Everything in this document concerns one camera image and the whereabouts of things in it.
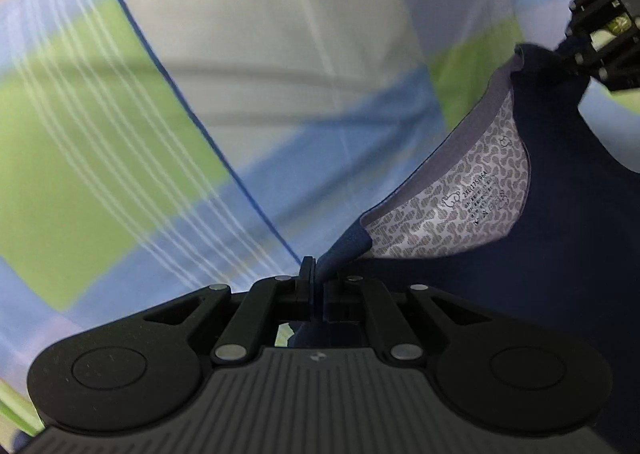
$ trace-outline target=garment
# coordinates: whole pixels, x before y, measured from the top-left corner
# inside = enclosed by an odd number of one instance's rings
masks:
[[[495,105],[502,94],[513,94],[513,119],[527,151],[530,181],[522,213],[505,237],[428,258],[402,256],[405,240],[396,258],[367,257],[379,239],[373,233],[372,240],[365,229],[371,229],[370,211],[319,260],[318,282],[342,270],[377,277],[392,291],[425,283],[585,339],[609,361],[614,376],[612,396],[596,430],[622,452],[632,452],[640,444],[640,352],[634,346],[640,333],[635,318],[640,175],[615,161],[578,113],[588,78],[568,75],[558,63],[555,53],[520,46],[494,74],[493,85],[501,82],[499,94],[490,86],[465,119],[486,110],[487,103]],[[447,141],[468,131],[465,121]],[[431,157],[412,178],[428,176],[433,168]],[[373,212],[396,209],[403,190],[411,188],[410,179]],[[322,329],[302,326],[292,343],[335,343],[344,330],[357,339],[353,327],[323,324]]]

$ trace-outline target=metal screw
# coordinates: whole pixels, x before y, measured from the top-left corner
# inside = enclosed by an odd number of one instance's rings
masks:
[[[239,344],[225,344],[216,349],[216,357],[220,360],[240,360],[246,357],[246,349]]]
[[[416,344],[396,344],[391,348],[391,356],[396,360],[415,360],[422,356],[422,348]]]

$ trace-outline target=plaid fabric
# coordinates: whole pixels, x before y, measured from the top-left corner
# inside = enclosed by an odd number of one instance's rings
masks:
[[[26,372],[53,341],[324,253],[515,43],[561,41],[568,1],[7,0],[5,415],[38,426]],[[640,170],[637,95],[593,86],[582,112]]]

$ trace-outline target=blue line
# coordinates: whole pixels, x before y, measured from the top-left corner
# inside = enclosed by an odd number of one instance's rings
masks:
[[[229,172],[231,177],[236,181],[236,184],[238,184],[239,189],[245,195],[245,197],[247,198],[247,200],[249,201],[251,206],[254,208],[254,210],[260,215],[260,217],[264,221],[264,224],[267,225],[269,230],[273,233],[274,236],[276,236],[276,238],[278,238],[278,241],[280,241],[280,243],[282,243],[282,246],[284,246],[286,248],[287,252],[289,252],[289,254],[291,254],[291,256],[297,261],[297,263],[301,264],[302,261],[300,260],[298,255],[293,251],[293,249],[285,241],[285,239],[282,237],[282,235],[280,235],[280,233],[276,230],[276,227],[274,227],[273,223],[270,221],[270,219],[267,217],[267,215],[264,213],[264,211],[260,208],[260,206],[258,205],[258,202],[256,202],[256,200],[254,200],[254,197],[251,196],[251,193],[249,193],[247,188],[244,186],[244,184],[242,183],[242,180],[240,179],[240,177],[238,176],[236,171],[234,171],[233,168],[231,167],[231,164],[228,162],[228,160],[226,160],[226,157],[225,157],[225,155],[223,155],[222,150],[220,150],[220,148],[217,146],[217,144],[213,141],[213,139],[211,138],[211,135],[209,135],[209,133],[207,132],[205,127],[202,125],[202,122],[200,122],[198,117],[196,117],[196,114],[193,112],[193,110],[191,110],[189,104],[187,103],[187,100],[184,98],[184,95],[182,95],[182,92],[180,92],[180,89],[178,88],[177,84],[171,78],[171,75],[169,75],[169,72],[162,65],[162,63],[160,62],[160,60],[156,56],[156,53],[151,48],[151,45],[149,44],[149,42],[146,40],[145,36],[143,35],[142,30],[140,29],[140,27],[136,23],[135,19],[133,18],[133,15],[131,14],[131,11],[129,10],[129,7],[127,6],[127,3],[124,0],[118,0],[118,3],[120,4],[120,7],[122,8],[122,12],[127,17],[127,20],[129,21],[129,23],[131,24],[131,28],[133,28],[133,31],[136,33],[138,39],[140,40],[140,43],[142,43],[142,46],[145,48],[146,52],[148,53],[148,56],[151,58],[153,63],[156,65],[156,68],[158,69],[158,72],[160,72],[162,74],[162,76],[167,81],[169,86],[171,86],[171,89],[174,91],[174,94],[175,94],[176,98],[178,99],[178,101],[180,101],[180,104],[182,104],[182,107],[184,108],[184,110],[189,115],[191,121],[200,130],[200,132],[202,133],[202,136],[206,139],[206,141],[209,142],[209,145],[211,146],[211,148],[215,152],[215,154],[218,157],[218,159],[225,166],[226,170]]]

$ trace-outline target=patterned fabric lining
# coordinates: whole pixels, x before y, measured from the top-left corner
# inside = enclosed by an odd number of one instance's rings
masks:
[[[509,92],[492,124],[446,175],[366,226],[370,255],[440,257],[503,238],[528,189],[529,161]]]

